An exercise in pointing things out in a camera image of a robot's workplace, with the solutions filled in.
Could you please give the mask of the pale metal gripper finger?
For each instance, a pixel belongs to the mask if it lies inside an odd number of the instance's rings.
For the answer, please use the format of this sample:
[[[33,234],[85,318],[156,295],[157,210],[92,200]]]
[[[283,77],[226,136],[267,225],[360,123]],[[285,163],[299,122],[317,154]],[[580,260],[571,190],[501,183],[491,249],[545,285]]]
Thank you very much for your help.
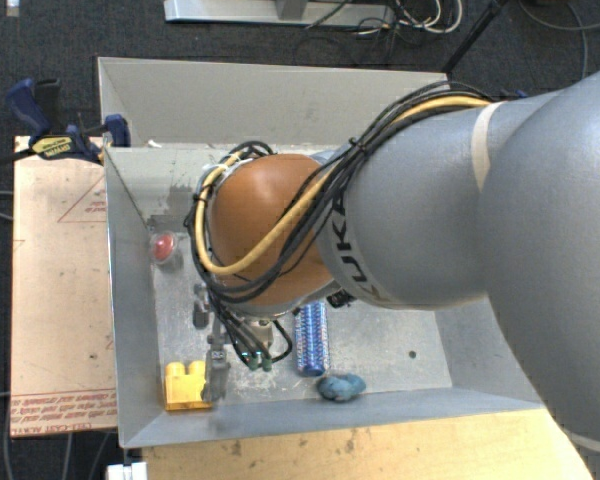
[[[194,304],[192,322],[197,330],[205,329],[209,325],[210,305],[207,287],[203,283],[194,285]]]
[[[202,399],[205,402],[217,402],[227,393],[231,365],[224,350],[209,350],[205,358],[205,385]]]

